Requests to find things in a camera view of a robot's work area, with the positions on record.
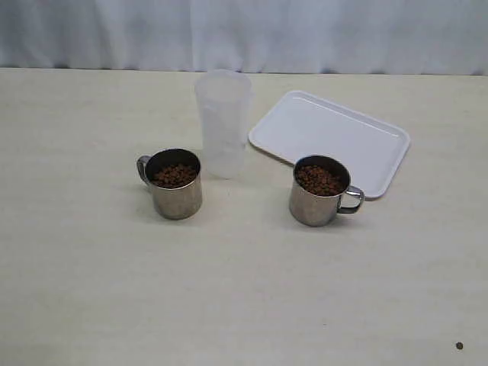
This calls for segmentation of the steel mug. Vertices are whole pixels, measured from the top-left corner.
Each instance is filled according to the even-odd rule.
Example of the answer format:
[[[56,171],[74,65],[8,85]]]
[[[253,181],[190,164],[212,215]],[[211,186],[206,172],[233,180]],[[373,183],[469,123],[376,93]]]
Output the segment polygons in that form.
[[[203,201],[201,162],[193,152],[165,149],[139,157],[136,168],[164,218],[182,220],[198,212]]]
[[[348,169],[339,161],[312,155],[294,165],[289,210],[300,223],[325,226],[338,214],[358,212],[364,200],[364,192],[352,185]]]

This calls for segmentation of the clear plastic tall container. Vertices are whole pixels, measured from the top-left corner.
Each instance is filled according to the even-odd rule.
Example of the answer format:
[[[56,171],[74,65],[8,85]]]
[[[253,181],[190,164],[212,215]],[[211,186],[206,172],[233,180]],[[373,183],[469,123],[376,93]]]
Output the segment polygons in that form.
[[[234,178],[244,164],[252,83],[242,73],[216,69],[195,82],[194,92],[207,170]]]

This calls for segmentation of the white plastic tray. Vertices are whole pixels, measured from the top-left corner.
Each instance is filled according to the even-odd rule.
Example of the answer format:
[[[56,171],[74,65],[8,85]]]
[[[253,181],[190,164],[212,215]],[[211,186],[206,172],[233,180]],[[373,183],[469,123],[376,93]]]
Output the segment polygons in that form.
[[[400,127],[305,91],[287,92],[248,138],[291,165],[311,155],[334,158],[369,201],[386,193],[411,143]]]

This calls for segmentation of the white curtain backdrop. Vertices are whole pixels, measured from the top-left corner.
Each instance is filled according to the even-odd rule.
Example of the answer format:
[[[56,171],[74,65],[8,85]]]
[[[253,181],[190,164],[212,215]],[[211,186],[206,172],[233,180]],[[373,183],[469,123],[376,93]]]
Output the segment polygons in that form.
[[[3,1],[7,67],[486,75],[485,1]]]

